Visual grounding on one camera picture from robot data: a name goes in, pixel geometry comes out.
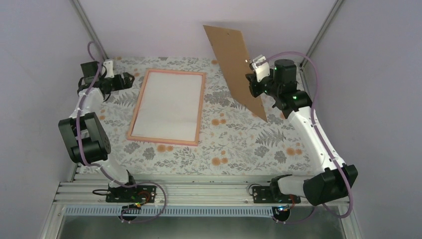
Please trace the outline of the brown frame backing board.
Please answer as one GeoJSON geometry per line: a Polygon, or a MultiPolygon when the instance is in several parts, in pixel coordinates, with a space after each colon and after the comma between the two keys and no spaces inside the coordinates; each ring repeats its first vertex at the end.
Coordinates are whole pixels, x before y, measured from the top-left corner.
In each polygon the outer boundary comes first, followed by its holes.
{"type": "Polygon", "coordinates": [[[267,116],[260,97],[252,96],[247,74],[251,74],[249,53],[239,30],[204,25],[203,26],[215,58],[233,99],[267,122],[267,116]]]}

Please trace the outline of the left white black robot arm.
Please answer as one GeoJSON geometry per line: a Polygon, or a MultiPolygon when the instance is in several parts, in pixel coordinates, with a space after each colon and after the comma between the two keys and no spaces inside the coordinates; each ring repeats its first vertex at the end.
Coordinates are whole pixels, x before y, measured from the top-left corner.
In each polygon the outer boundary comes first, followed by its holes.
{"type": "Polygon", "coordinates": [[[83,76],[78,82],[77,105],[68,118],[59,121],[58,128],[70,159],[103,173],[109,187],[119,188],[118,194],[131,202],[137,198],[139,189],[131,174],[110,158],[111,143],[97,115],[112,92],[133,85],[133,75],[116,74],[113,67],[111,59],[81,64],[83,76]]]}

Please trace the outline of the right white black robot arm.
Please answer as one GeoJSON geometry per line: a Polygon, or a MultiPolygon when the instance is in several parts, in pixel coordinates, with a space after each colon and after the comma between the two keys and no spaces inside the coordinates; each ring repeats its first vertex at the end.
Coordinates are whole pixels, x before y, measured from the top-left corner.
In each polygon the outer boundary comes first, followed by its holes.
{"type": "Polygon", "coordinates": [[[349,195],[358,171],[339,156],[322,129],[307,92],[298,89],[297,67],[294,61],[279,59],[271,68],[264,56],[249,64],[252,74],[246,74],[252,96],[266,94],[275,101],[273,107],[298,132],[311,160],[311,176],[287,174],[272,179],[270,198],[283,202],[289,195],[306,198],[319,206],[349,195]]]}

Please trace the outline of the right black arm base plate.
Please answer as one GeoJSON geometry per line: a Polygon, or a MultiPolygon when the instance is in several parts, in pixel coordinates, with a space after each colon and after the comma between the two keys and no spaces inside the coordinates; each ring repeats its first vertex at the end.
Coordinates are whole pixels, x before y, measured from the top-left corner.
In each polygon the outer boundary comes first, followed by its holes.
{"type": "Polygon", "coordinates": [[[254,204],[299,204],[301,198],[282,194],[279,189],[270,186],[252,186],[252,197],[254,204]]]}

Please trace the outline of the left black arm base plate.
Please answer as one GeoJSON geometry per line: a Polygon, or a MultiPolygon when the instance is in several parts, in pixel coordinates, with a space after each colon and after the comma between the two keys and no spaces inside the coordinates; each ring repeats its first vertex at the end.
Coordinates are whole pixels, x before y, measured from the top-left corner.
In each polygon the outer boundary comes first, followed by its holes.
{"type": "Polygon", "coordinates": [[[154,203],[157,187],[141,185],[131,188],[109,188],[106,194],[108,203],[154,203]]]}

